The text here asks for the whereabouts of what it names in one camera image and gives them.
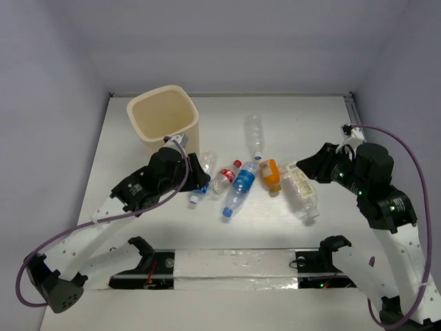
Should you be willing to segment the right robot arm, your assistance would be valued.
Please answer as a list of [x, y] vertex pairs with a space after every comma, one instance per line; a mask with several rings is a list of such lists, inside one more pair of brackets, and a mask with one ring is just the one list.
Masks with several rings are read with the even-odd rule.
[[336, 182], [357, 197], [389, 262], [393, 281], [383, 279], [342, 235], [301, 252], [294, 263], [302, 273], [343, 273], [368, 298], [385, 330], [439, 330], [440, 291], [429, 272], [429, 253], [421, 248], [417, 216], [409, 197], [391, 184], [394, 161], [386, 148], [361, 143], [350, 157], [341, 146], [325, 143], [313, 156], [297, 162], [318, 183]]

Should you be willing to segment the blue label water bottle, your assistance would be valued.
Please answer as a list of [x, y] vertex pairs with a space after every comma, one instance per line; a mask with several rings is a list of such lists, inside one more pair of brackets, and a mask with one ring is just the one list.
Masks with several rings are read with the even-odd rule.
[[231, 218], [248, 197], [249, 191], [256, 179], [258, 165], [254, 162], [246, 162], [239, 171], [225, 199], [222, 214]]

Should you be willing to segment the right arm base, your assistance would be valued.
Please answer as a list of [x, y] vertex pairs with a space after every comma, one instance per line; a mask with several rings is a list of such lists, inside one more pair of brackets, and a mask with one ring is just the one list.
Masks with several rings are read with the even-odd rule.
[[298, 287], [319, 290], [355, 288], [355, 283], [333, 265], [332, 254], [346, 246], [351, 247], [350, 241], [338, 235], [322, 240], [317, 250], [296, 252], [289, 267], [298, 272]]

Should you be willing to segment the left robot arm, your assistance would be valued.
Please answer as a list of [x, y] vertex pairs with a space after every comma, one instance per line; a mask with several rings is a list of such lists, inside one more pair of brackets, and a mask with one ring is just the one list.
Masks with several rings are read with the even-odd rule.
[[116, 276], [145, 275], [151, 289], [169, 288], [172, 282], [152, 276], [170, 274], [165, 260], [174, 254], [157, 252], [143, 237], [127, 239], [104, 253], [99, 249], [124, 226], [156, 209], [179, 192], [205, 187], [210, 176], [194, 153], [183, 155], [172, 141], [155, 152], [149, 163], [121, 180], [92, 220], [46, 241], [24, 260], [21, 272], [43, 297], [44, 305], [60, 314], [70, 309], [84, 290], [100, 281], [120, 287]]

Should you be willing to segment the red label cola bottle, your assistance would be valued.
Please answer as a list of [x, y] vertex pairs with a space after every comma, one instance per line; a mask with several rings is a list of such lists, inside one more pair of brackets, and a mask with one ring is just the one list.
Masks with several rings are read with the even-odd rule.
[[223, 167], [210, 181], [209, 187], [216, 195], [221, 195], [235, 180], [242, 167], [240, 160], [235, 160], [231, 165]]

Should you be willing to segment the orange juice bottle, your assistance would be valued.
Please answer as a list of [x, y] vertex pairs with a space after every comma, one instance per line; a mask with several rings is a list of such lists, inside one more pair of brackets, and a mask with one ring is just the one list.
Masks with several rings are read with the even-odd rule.
[[280, 172], [274, 159], [263, 161], [259, 164], [260, 174], [265, 185], [272, 193], [279, 192], [280, 186]]

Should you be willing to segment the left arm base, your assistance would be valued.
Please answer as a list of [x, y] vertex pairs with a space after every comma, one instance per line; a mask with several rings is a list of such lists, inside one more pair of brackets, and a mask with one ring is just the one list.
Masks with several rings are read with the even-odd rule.
[[121, 271], [110, 277], [113, 290], [173, 290], [174, 250], [155, 250], [142, 237], [128, 240], [135, 248], [136, 267]]

